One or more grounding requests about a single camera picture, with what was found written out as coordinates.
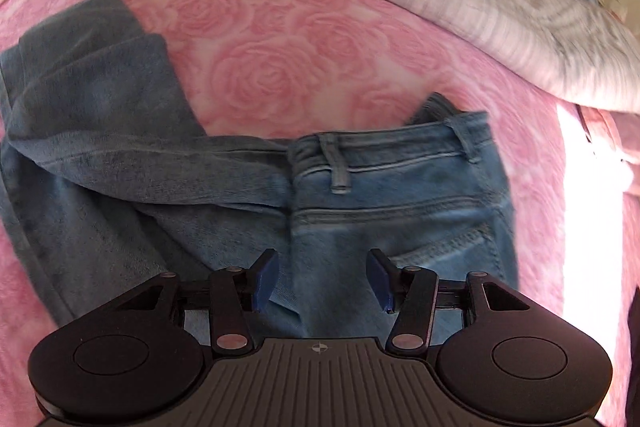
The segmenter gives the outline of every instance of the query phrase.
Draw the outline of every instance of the back pocket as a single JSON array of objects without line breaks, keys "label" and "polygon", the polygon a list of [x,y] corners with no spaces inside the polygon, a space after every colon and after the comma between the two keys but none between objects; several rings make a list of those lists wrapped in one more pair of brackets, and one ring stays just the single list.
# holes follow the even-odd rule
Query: back pocket
[{"label": "back pocket", "polygon": [[[433,270],[441,279],[463,281],[471,271],[485,271],[504,280],[504,269],[491,227],[483,223],[400,255],[390,256],[396,266],[421,266]],[[441,344],[462,329],[462,313],[436,311],[431,345]]]}]

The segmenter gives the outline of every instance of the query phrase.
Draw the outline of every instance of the dark gray jeans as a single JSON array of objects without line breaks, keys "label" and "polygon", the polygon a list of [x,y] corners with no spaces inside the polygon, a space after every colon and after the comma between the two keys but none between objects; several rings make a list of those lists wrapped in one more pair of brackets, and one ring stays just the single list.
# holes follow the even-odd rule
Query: dark gray jeans
[{"label": "dark gray jeans", "polygon": [[[282,268],[252,317],[258,338],[385,337],[393,317],[365,275],[374,247],[445,279],[484,270],[517,283],[485,113],[438,105],[411,126],[293,142],[207,137],[164,40],[120,0],[32,28],[0,55],[0,76],[2,219],[59,325],[159,272],[204,279],[266,248]],[[434,340],[458,328],[441,315]]]}]

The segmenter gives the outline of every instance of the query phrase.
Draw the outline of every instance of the folded jeans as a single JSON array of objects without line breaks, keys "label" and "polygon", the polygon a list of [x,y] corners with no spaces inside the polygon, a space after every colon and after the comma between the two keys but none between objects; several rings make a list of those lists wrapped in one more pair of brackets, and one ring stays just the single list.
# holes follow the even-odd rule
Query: folded jeans
[{"label": "folded jeans", "polygon": [[[0,110],[2,219],[59,325],[157,273],[204,279],[266,248],[281,273],[250,317],[258,339],[384,339],[394,318],[367,283],[370,248],[444,279],[517,284],[487,115],[441,95],[397,129],[207,137],[163,39],[120,0],[87,0],[0,54]],[[188,327],[206,340],[202,317]],[[459,328],[438,314],[433,342]]]}]

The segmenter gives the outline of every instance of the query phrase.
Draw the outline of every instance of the jeans waistband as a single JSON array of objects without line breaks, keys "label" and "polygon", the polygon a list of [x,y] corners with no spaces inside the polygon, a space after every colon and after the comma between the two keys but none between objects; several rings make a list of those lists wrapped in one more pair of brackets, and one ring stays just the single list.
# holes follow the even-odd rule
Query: jeans waistband
[{"label": "jeans waistband", "polygon": [[465,112],[396,129],[314,134],[290,145],[289,162],[295,177],[310,169],[357,171],[428,156],[464,154],[473,161],[474,150],[492,140],[487,119],[484,111]]}]

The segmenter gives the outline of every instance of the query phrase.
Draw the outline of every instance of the crosshair marking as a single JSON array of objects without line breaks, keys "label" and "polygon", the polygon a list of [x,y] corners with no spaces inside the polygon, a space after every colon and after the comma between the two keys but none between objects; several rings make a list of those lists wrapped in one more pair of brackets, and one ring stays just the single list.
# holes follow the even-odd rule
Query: crosshair marking
[{"label": "crosshair marking", "polygon": [[320,355],[321,353],[324,353],[327,349],[329,349],[329,346],[318,342],[317,344],[311,346],[311,349],[313,349],[318,355]]}]

